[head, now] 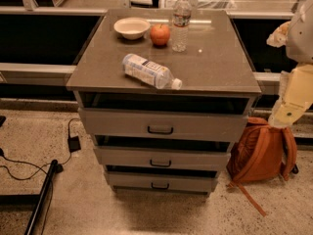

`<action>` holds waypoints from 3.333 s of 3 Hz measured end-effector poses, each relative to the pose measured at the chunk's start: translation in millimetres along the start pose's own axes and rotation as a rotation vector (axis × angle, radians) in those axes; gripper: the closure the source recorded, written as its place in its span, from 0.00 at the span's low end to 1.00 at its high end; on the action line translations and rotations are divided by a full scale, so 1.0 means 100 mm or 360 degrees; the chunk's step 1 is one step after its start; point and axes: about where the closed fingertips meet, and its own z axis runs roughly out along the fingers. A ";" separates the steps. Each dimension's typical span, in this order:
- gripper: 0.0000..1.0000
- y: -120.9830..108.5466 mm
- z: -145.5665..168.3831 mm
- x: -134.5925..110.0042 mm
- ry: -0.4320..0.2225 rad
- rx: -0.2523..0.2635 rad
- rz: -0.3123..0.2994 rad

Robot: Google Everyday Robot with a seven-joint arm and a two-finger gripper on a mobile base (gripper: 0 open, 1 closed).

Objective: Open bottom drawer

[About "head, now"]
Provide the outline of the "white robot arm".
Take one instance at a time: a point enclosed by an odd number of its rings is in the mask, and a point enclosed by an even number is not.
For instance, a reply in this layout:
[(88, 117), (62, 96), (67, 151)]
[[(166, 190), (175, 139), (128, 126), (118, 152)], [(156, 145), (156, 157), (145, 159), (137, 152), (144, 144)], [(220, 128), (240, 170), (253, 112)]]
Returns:
[(291, 126), (313, 105), (313, 0), (306, 0), (266, 43), (285, 45), (287, 57), (297, 62), (291, 72), (281, 72), (279, 99), (268, 119), (271, 126)]

